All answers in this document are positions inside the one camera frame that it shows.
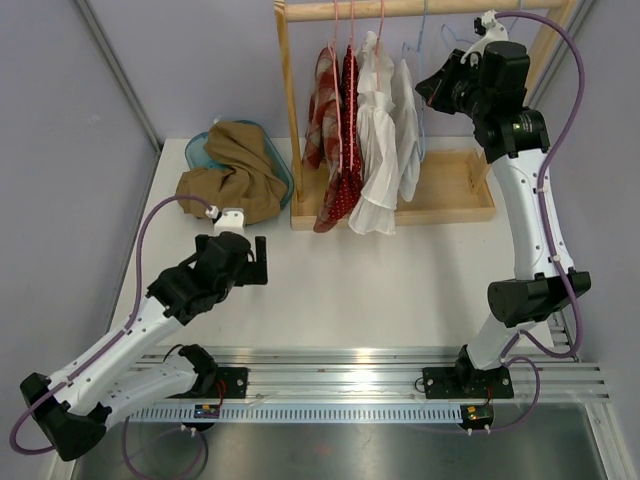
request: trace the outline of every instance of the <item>white shirt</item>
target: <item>white shirt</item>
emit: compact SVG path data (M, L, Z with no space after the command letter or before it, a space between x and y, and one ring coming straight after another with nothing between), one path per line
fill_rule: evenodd
M391 79L391 98L396 107L391 117L396 126L396 149L400 174L400 195L407 202L413 200L416 184L420 178L420 145L418 135L418 113L413 97L411 73L402 59Z
M356 53L360 67L357 130L364 161L364 187L349 217L349 226L360 234L377 231L392 235L396 231L400 184L396 129L389 115L394 108L391 101L393 61L382 43L376 55L377 39L375 33L368 32ZM380 90L377 68L380 69Z

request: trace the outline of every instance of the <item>teal plastic bin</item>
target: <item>teal plastic bin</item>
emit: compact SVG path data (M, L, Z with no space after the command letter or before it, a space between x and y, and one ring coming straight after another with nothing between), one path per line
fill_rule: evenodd
M264 133L264 150L267 155L269 155L269 158L271 158L276 177L282 180L287 186L287 193L280 202L280 210L284 210L284 207L287 206L287 203L289 203L291 197L293 196L293 175L291 175L291 172L287 168L287 165L284 163L284 160L282 160L280 153L278 153L275 145L260 125L250 120L237 120L237 122L260 127L262 133ZM190 169L193 170L197 167L207 167L224 170L225 168L227 168L224 165L216 162L215 159L211 158L207 154L207 152L205 152L204 144L206 143L208 136L209 132L202 132L200 135L196 135L191 140L189 140L189 143L184 150L184 156L187 159L187 163L189 164Z

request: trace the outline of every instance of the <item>metal plate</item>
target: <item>metal plate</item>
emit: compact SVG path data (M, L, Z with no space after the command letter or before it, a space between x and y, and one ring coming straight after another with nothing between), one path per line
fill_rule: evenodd
M522 408L496 406L505 425ZM175 423L129 428L136 468L153 479L179 477L200 442ZM193 475L215 480L605 480L584 408L540 405L522 426L468 437L457 425L216 423L205 432L209 461ZM74 480L133 478L122 462L120 425L77 462Z

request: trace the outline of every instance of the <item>brown garment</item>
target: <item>brown garment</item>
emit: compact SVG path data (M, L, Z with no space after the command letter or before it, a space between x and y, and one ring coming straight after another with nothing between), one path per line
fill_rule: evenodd
M185 172L178 182L176 194L197 195L220 209L242 208L247 224L278 215L287 186L273 173L264 143L264 133L256 125L216 123L209 130L204 149L216 162L228 168L198 167ZM190 200L179 203L185 213L206 217L200 203Z

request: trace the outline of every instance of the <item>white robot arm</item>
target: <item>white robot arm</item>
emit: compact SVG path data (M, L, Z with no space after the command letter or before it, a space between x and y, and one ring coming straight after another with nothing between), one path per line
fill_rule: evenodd
M158 400L178 394L217 396L220 369L198 345L182 347L163 364L122 378L150 347L211 310L234 286L267 283L266 239L256 237L254 256L241 235L243 224L241 210L223 211L214 236L198 235L196 253L149 286L133 321L123 321L49 377L33 373L21 383L33 417L63 460L84 455L113 425Z
M512 398L504 352L519 332L568 305L567 284L576 297L591 286L588 272L575 271L558 225L545 162L549 138L544 118L523 106L527 50L508 40L493 11L477 18L474 26L482 38L467 52L454 50L416 90L434 110L464 113L473 121L474 136L504 194L515 278L489 285L491 314L462 348L455 368L423 371L427 398L433 399L482 398L487 387L494 398Z

